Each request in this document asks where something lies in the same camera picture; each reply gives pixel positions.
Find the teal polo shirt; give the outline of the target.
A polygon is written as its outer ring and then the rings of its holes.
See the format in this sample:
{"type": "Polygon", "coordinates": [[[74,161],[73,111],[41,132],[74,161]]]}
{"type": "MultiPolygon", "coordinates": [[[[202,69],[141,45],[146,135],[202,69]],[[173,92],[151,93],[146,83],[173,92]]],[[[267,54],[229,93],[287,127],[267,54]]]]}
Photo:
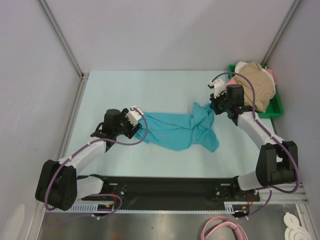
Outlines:
{"type": "Polygon", "coordinates": [[[218,149],[220,143],[213,131],[215,113],[210,104],[193,104],[193,113],[146,112],[140,120],[141,128],[134,135],[147,144],[183,151],[192,145],[201,145],[209,152],[218,149]]]}

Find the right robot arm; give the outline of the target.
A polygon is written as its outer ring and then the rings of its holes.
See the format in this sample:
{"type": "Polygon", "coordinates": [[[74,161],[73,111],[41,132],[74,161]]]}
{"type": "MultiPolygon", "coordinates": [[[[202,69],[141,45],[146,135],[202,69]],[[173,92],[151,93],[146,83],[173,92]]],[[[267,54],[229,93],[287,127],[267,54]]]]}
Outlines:
{"type": "Polygon", "coordinates": [[[298,169],[298,146],[294,141],[285,141],[271,133],[261,122],[250,105],[245,105],[244,89],[240,84],[225,85],[217,79],[208,85],[211,109],[216,115],[223,113],[241,128],[259,150],[255,170],[236,176],[230,188],[231,196],[242,201],[249,190],[268,187],[277,189],[278,185],[296,183],[291,190],[294,193],[301,182],[298,169]]]}

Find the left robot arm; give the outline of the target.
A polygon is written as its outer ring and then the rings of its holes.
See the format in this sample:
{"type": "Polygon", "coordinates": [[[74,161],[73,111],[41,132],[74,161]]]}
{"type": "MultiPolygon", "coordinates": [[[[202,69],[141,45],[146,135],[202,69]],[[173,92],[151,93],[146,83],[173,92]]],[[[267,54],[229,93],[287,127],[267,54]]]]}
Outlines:
{"type": "Polygon", "coordinates": [[[126,146],[117,138],[125,136],[131,139],[143,126],[139,121],[145,119],[143,111],[135,106],[123,110],[108,109],[103,121],[80,149],[43,164],[35,192],[36,200],[44,203],[47,211],[67,211],[83,198],[115,199],[116,195],[111,193],[106,177],[91,174],[82,178],[79,174],[113,145],[126,146]]]}

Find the pink shirt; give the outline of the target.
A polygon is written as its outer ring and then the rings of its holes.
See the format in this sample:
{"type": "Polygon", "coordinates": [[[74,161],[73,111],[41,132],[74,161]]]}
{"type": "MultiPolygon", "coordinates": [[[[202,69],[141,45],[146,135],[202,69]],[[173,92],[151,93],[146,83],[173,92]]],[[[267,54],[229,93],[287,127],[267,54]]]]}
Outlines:
{"type": "MultiPolygon", "coordinates": [[[[230,68],[229,67],[228,70],[230,72],[234,72],[235,73],[235,66],[234,66],[234,68],[230,68]]],[[[230,84],[237,84],[237,81],[236,81],[235,77],[232,74],[230,75],[229,81],[226,83],[226,85],[230,85],[230,84]]]]}

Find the white shirt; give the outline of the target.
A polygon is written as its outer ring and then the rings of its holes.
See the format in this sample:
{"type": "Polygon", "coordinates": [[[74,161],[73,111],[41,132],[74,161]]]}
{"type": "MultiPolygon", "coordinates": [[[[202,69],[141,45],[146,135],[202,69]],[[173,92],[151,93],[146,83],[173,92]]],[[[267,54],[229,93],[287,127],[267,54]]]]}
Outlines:
{"type": "MultiPolygon", "coordinates": [[[[244,61],[239,61],[236,65],[235,65],[235,69],[234,72],[235,73],[239,73],[240,70],[246,66],[248,63],[244,62],[244,61]]],[[[272,83],[273,83],[273,87],[276,88],[276,83],[275,83],[275,79],[274,79],[274,74],[273,74],[273,70],[271,68],[268,68],[267,66],[262,66],[262,71],[271,79],[272,83]]]]}

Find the beige shirt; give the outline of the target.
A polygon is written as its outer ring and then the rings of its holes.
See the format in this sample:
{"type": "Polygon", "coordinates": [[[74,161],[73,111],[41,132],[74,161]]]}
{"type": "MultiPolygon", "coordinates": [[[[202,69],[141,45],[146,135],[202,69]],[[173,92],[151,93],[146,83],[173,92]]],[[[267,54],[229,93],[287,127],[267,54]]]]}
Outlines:
{"type": "Polygon", "coordinates": [[[270,100],[276,94],[271,79],[263,72],[262,65],[250,62],[238,74],[245,76],[252,84],[255,92],[255,110],[265,113],[270,100]]]}

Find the green plastic bin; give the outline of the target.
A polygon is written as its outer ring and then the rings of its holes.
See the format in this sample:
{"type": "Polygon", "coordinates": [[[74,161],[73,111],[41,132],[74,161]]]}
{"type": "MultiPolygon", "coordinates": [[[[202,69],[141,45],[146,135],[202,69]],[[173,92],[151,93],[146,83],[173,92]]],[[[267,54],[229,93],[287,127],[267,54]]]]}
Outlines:
{"type": "MultiPolygon", "coordinates": [[[[235,72],[236,65],[235,64],[230,64],[227,67],[228,72],[235,72]]],[[[234,74],[229,74],[228,79],[231,80],[235,75],[234,74]]],[[[276,92],[274,97],[269,101],[268,107],[266,108],[265,112],[258,112],[258,116],[261,119],[275,119],[278,117],[283,116],[284,114],[284,109],[280,100],[280,97],[278,93],[276,92]]]]}

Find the white round plastic part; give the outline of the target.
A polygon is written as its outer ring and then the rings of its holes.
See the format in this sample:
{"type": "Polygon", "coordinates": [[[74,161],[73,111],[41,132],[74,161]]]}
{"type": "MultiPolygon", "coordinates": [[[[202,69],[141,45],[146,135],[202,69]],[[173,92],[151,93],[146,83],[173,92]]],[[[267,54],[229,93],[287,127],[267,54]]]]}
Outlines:
{"type": "Polygon", "coordinates": [[[283,216],[283,222],[286,226],[286,230],[284,232],[284,239],[285,240],[311,240],[312,236],[310,233],[300,226],[300,222],[298,218],[286,212],[283,216]]]}

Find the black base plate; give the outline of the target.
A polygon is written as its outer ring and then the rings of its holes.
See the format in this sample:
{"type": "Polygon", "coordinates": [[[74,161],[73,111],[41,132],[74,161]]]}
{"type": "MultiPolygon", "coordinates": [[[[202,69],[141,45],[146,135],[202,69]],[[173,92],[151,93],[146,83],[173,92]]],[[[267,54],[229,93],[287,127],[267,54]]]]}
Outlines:
{"type": "Polygon", "coordinates": [[[111,201],[118,195],[122,210],[218,211],[225,202],[259,202],[254,190],[240,190],[232,178],[103,176],[98,196],[85,201],[111,201]]]}

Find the right aluminium frame post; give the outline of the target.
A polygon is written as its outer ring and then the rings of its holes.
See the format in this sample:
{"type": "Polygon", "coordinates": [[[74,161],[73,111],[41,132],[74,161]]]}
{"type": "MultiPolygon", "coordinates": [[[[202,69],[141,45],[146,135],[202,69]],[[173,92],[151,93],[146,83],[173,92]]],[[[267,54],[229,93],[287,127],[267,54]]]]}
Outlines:
{"type": "Polygon", "coordinates": [[[278,30],[276,31],[275,36],[273,37],[270,46],[268,47],[261,64],[268,65],[272,55],[274,54],[277,46],[279,45],[281,39],[284,37],[288,27],[290,26],[291,22],[293,21],[295,15],[297,14],[299,8],[303,4],[303,0],[293,0],[285,17],[283,18],[278,30]]]}

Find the aluminium frame post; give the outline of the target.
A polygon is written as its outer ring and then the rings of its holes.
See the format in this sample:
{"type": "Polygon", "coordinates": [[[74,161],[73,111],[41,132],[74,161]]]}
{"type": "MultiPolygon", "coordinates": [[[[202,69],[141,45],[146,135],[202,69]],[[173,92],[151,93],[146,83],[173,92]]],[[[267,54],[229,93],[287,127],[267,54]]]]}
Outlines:
{"type": "Polygon", "coordinates": [[[268,47],[261,64],[268,65],[272,55],[274,54],[277,46],[279,45],[281,39],[284,37],[288,27],[290,26],[291,22],[293,21],[295,15],[297,14],[299,8],[303,4],[303,0],[293,0],[285,17],[283,18],[278,30],[276,31],[275,36],[273,37],[270,46],[268,47]]]}
{"type": "Polygon", "coordinates": [[[53,13],[51,10],[48,2],[46,0],[36,0],[37,4],[39,5],[44,17],[46,18],[50,28],[52,29],[56,39],[58,40],[59,44],[61,45],[62,50],[64,51],[68,61],[70,62],[73,70],[76,72],[80,79],[83,78],[84,73],[81,70],[81,67],[53,13]]]}

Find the aluminium front rail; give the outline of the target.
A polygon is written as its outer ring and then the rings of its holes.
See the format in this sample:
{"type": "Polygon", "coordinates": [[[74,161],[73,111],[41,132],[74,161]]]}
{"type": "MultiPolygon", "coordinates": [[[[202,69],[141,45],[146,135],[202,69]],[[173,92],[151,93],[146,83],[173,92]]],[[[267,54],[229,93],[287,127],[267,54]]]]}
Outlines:
{"type": "MultiPolygon", "coordinates": [[[[266,188],[262,188],[262,189],[254,189],[251,191],[247,191],[247,194],[250,194],[250,196],[252,197],[252,199],[254,199],[253,201],[255,203],[259,202],[259,199],[261,200],[260,203],[262,203],[263,201],[266,201],[268,196],[269,196],[269,190],[272,191],[272,196],[271,196],[271,200],[269,203],[271,204],[308,204],[308,198],[307,198],[307,194],[305,192],[304,186],[302,183],[300,183],[300,185],[298,186],[298,188],[296,189],[295,192],[291,192],[291,187],[296,187],[296,184],[282,184],[280,185],[278,188],[280,189],[275,189],[275,187],[270,187],[270,189],[268,187],[266,188]]],[[[222,190],[218,190],[218,192],[220,192],[220,195],[218,196],[218,200],[222,200],[222,202],[228,202],[228,203],[240,203],[240,202],[245,202],[247,200],[247,197],[245,195],[243,195],[244,197],[238,197],[237,199],[235,198],[230,198],[230,200],[227,200],[227,197],[230,197],[231,195],[225,195],[222,196],[222,190]]],[[[95,202],[105,202],[106,200],[101,200],[98,199],[98,197],[89,197],[86,196],[85,198],[76,198],[75,200],[73,200],[71,203],[73,205],[75,204],[80,204],[80,203],[95,203],[95,202]]]]}

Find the left aluminium frame post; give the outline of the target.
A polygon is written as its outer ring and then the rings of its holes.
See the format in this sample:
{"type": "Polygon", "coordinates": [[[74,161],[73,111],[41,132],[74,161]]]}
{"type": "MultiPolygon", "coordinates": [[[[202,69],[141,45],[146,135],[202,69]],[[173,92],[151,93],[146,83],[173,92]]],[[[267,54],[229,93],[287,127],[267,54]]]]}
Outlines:
{"type": "Polygon", "coordinates": [[[84,73],[81,70],[81,67],[53,13],[51,10],[48,2],[46,0],[36,0],[37,4],[39,5],[44,17],[46,18],[50,28],[52,29],[56,39],[58,40],[59,44],[61,45],[62,50],[64,51],[68,61],[70,62],[73,70],[76,72],[80,79],[83,78],[84,73]]]}

